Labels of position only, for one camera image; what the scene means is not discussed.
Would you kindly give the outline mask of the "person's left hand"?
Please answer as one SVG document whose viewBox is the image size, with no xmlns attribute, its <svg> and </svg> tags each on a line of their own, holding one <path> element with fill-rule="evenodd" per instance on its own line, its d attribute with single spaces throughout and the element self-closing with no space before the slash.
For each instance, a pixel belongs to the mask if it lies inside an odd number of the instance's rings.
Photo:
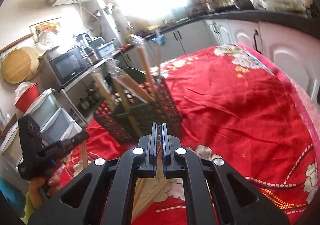
<svg viewBox="0 0 320 225">
<path fill-rule="evenodd" d="M 50 178 L 43 176 L 32 178 L 29 183 L 29 191 L 25 199 L 26 207 L 36 210 L 44 203 L 44 200 L 40 194 L 40 188 L 42 188 L 44 185 L 49 186 L 47 196 L 53 196 L 62 188 L 60 178 L 54 173 Z"/>
</svg>

